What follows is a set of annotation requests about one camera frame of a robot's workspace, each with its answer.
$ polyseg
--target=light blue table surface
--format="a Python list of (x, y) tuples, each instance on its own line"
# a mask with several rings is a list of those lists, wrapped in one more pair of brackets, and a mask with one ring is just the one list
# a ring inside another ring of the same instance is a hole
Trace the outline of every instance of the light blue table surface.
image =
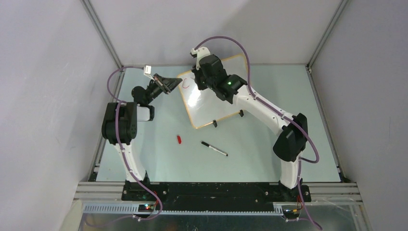
[[(191, 66), (152, 67), (152, 74), (176, 77)], [(308, 119), (309, 135), (319, 154), (318, 164), (303, 162), (302, 177), (308, 182), (339, 182), (336, 164), (303, 65), (253, 65), (254, 89), (280, 108), (301, 112)], [(132, 101), (135, 86), (147, 86), (149, 79), (138, 69), (126, 70), (119, 98)], [(152, 122), (139, 122), (136, 145), (151, 181), (180, 182), (277, 182), (280, 160), (272, 151), (277, 137), (254, 116), (234, 115), (200, 129), (191, 126), (179, 89), (161, 94), (152, 103)], [(225, 157), (201, 144), (205, 141), (229, 154)], [(306, 145), (303, 157), (315, 159)], [(97, 181), (124, 181), (125, 169), (114, 147), (106, 144)]]

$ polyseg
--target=whiteboard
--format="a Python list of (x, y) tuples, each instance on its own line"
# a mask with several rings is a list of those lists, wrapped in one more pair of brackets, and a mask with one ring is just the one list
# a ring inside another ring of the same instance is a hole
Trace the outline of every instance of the whiteboard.
[[(239, 54), (223, 59), (222, 64), (228, 75), (236, 74), (247, 80), (248, 71), (244, 55)], [(219, 121), (238, 114), (241, 110), (228, 101), (220, 100), (211, 89), (198, 90), (193, 72), (184, 72), (177, 78), (183, 79), (178, 88), (194, 128), (202, 128), (212, 124), (214, 120)]]

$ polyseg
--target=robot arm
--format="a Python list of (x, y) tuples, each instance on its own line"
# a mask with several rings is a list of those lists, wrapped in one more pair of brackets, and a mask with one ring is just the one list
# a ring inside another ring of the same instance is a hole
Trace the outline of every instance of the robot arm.
[[(140, 161), (139, 152), (132, 145), (132, 140), (135, 139), (137, 133), (137, 122), (152, 121), (154, 119), (154, 107), (149, 104), (162, 92), (169, 94), (180, 82), (181, 79), (179, 78), (165, 78), (155, 74), (146, 89), (136, 86), (132, 90), (133, 102), (128, 102), (119, 108), (118, 132), (120, 141), (124, 148), (127, 164), (138, 180), (144, 180), (146, 170)], [(122, 158), (122, 150), (116, 139), (115, 113), (117, 104), (108, 103), (106, 107), (102, 136), (115, 146), (124, 166), (126, 166), (125, 160)], [(125, 169), (126, 180), (135, 182), (127, 168)]]
[[(247, 82), (237, 75), (227, 75), (221, 60), (210, 54), (207, 48), (192, 49), (191, 55), (197, 58), (196, 66), (191, 71), (195, 75), (194, 81), (199, 90), (211, 89), (219, 99), (235, 104), (240, 109), (253, 114), (278, 136), (273, 151), (281, 160), (280, 183), (288, 189), (293, 189), (297, 185), (299, 157), (305, 149), (306, 138), (283, 117), (292, 117), (294, 122), (307, 132), (306, 117), (302, 114), (294, 116), (283, 111), (256, 91), (254, 91), (255, 96), (252, 96)], [(276, 114), (264, 106), (260, 100), (270, 104), (283, 115)]]

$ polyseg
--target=red marking on whiteboard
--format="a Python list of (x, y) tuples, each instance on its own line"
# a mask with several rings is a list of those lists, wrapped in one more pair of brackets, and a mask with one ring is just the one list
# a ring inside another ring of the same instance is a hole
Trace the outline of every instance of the red marking on whiteboard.
[(190, 86), (190, 85), (188, 85), (188, 86), (186, 86), (186, 87), (184, 86), (184, 81), (186, 81), (186, 79), (187, 79), (187, 78), (185, 78), (185, 79), (183, 80), (183, 85), (181, 85), (184, 89), (189, 88), (189, 86)]

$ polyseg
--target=marker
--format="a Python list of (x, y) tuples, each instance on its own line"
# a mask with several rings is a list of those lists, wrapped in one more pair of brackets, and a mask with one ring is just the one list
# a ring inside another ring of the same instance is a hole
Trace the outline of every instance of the marker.
[(223, 154), (224, 156), (228, 156), (228, 154), (227, 154), (226, 152), (223, 152), (223, 151), (219, 150), (218, 148), (213, 147), (213, 146), (209, 145), (208, 143), (206, 143), (206, 142), (204, 142), (204, 141), (201, 141), (201, 143), (204, 144), (205, 146), (211, 148), (212, 150)]

